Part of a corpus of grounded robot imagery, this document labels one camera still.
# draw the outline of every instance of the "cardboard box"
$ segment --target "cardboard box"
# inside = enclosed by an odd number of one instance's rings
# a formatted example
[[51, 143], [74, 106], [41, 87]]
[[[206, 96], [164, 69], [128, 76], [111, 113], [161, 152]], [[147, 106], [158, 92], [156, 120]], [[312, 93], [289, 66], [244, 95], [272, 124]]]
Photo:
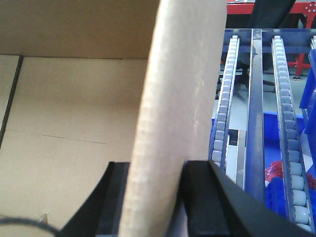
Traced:
[[[26, 56], [0, 150], [0, 215], [48, 213], [62, 228], [109, 161], [131, 160], [119, 236], [165, 236], [183, 162], [207, 158], [225, 1], [0, 5], [0, 54]], [[21, 233], [50, 236], [0, 227]]]

